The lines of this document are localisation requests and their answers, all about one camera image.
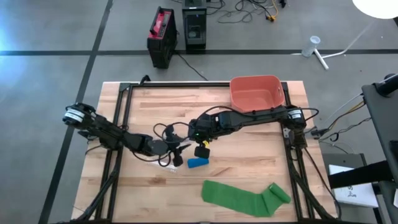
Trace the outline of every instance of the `gray floor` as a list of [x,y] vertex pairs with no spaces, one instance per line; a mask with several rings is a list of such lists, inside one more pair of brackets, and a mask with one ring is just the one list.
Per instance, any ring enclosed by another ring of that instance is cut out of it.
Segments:
[[[106,0],[0,1],[0,50],[91,50]],[[234,2],[226,0],[227,6]],[[343,49],[372,18],[349,0],[289,1],[271,24],[254,15],[247,24],[218,24],[208,16],[207,49],[301,49],[311,35],[321,37],[320,49]],[[179,3],[169,0],[114,0],[100,50],[145,50],[149,26],[157,6],[175,9],[182,31]],[[377,21],[354,49],[397,49],[398,27]],[[184,49],[183,39],[178,44]],[[345,55],[327,59],[325,71],[315,57],[294,55],[186,55],[209,80],[245,75],[277,75],[303,80],[310,105],[319,108],[317,124],[360,92],[363,84],[398,70],[398,55]],[[0,222],[36,223],[61,148],[66,127],[61,118],[73,103],[88,56],[0,57]],[[153,68],[149,56],[98,56],[84,102],[96,106],[105,81],[200,80],[184,62],[173,57],[168,70]],[[367,110],[343,118],[336,129],[369,116]],[[346,134],[341,142],[363,152],[368,163],[384,159],[371,122]],[[51,222],[68,220],[84,161],[83,138],[74,135],[62,175]],[[322,145],[323,152],[340,153]],[[344,207],[343,217],[374,222],[371,212]]]

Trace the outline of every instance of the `green fabric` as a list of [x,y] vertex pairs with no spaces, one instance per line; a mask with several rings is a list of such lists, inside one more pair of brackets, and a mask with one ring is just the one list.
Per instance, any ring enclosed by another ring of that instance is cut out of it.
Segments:
[[255,194],[205,180],[201,197],[205,202],[255,217],[270,217],[283,203],[290,203],[290,197],[275,183],[268,186],[261,194]]

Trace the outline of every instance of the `wooden table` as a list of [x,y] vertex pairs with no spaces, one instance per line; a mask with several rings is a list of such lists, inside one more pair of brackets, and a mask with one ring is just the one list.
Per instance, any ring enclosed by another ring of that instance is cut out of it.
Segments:
[[[287,82],[292,104],[308,107],[303,82]],[[98,114],[112,121],[118,82],[103,83]],[[229,88],[136,88],[133,89],[129,131],[155,136],[155,123],[189,122],[207,108],[230,106]],[[121,123],[124,108],[121,109]],[[175,126],[179,136],[186,136],[187,127]],[[308,139],[308,151],[328,181],[318,142]],[[89,147],[98,145],[93,142]],[[196,144],[184,150],[184,164],[177,170],[163,168],[156,163],[136,159],[124,149],[113,222],[293,222],[296,221],[294,203],[284,204],[270,218],[256,218],[230,209],[206,203],[201,199],[204,180],[214,180],[234,187],[260,193],[275,182],[292,195],[289,173],[279,123],[245,127],[210,144],[210,164],[188,169],[187,159],[194,158]],[[100,189],[106,150],[88,153],[76,196],[72,218],[78,217]],[[326,210],[336,216],[333,199],[310,162],[303,156],[310,189]],[[307,209],[303,194],[300,201],[303,214]],[[104,201],[107,209],[108,198]]]

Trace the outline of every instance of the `black metal frame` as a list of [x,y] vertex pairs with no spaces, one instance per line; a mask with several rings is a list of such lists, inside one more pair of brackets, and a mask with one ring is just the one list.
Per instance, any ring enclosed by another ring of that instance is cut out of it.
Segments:
[[[229,87],[229,82],[149,82],[146,83],[146,81],[150,81],[150,78],[146,75],[140,83],[120,83],[119,86],[119,93],[118,93],[118,99],[116,101],[116,108],[115,108],[115,113],[114,113],[114,118],[113,118],[113,123],[117,124],[119,121],[119,114],[120,114],[120,109],[121,109],[121,103],[122,103],[122,98],[123,94],[125,91],[127,91],[127,100],[126,100],[126,107],[125,107],[125,112],[123,116],[123,126],[127,126],[128,124],[128,117],[129,117],[129,112],[130,112],[130,107],[131,107],[131,100],[132,100],[132,91],[134,88],[155,88],[155,87]],[[287,86],[286,82],[282,82],[282,87],[284,89],[285,93],[285,102],[287,105],[290,105],[290,95],[289,95],[289,88]],[[285,135],[284,130],[285,127],[281,125],[282,128],[282,135],[284,137],[284,146],[285,146],[285,152],[286,152],[286,158],[287,162],[289,163],[289,159],[291,159],[291,151],[292,148],[289,146],[289,139]],[[116,157],[116,162],[114,165],[114,170],[111,173],[111,175],[114,176],[114,180],[112,181],[112,188],[111,188],[111,195],[109,199],[109,206],[108,206],[108,211],[106,218],[101,218],[102,212],[103,212],[103,195],[101,191],[106,191],[110,184],[109,184],[109,167],[111,164],[111,158],[113,155],[113,151],[108,151],[106,154],[105,162],[104,162],[104,170],[103,170],[103,176],[101,179],[101,190],[98,195],[101,195],[101,198],[98,200],[98,203],[96,204],[96,213],[95,213],[95,220],[72,220],[70,223],[112,223],[112,218],[113,218],[113,212],[114,212],[114,205],[116,201],[116,192],[118,188],[118,179],[119,179],[119,171],[121,168],[121,159],[123,156],[123,147],[120,147],[117,150],[118,154]],[[302,151],[299,149],[296,149],[296,154],[297,154],[297,162],[298,162],[298,167],[299,167],[299,174],[306,186],[308,186],[308,180],[307,180],[307,175],[305,172],[305,166],[303,162],[303,157],[302,157]],[[299,198],[299,192],[298,192],[298,187],[297,187],[297,182],[295,179],[292,177],[292,169],[295,169],[293,166],[288,166],[289,168],[289,175],[290,175],[290,182],[292,185],[292,197],[294,200],[294,206],[295,206],[295,212],[297,216],[297,222],[278,222],[278,223],[350,223],[353,224],[353,222],[344,222],[340,220],[321,220],[321,219],[316,219],[315,214],[313,211],[313,205],[309,201],[309,199],[305,196],[305,203],[308,208],[308,217],[309,218],[304,218],[303,213],[302,213],[302,208],[301,208],[301,203],[300,203],[300,198]]]

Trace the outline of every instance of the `orange bowl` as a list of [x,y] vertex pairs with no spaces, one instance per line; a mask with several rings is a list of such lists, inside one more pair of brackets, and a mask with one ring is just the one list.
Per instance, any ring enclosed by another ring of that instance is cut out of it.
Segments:
[[285,101],[282,84],[275,75],[236,77],[229,90],[232,108],[243,113],[275,108]]

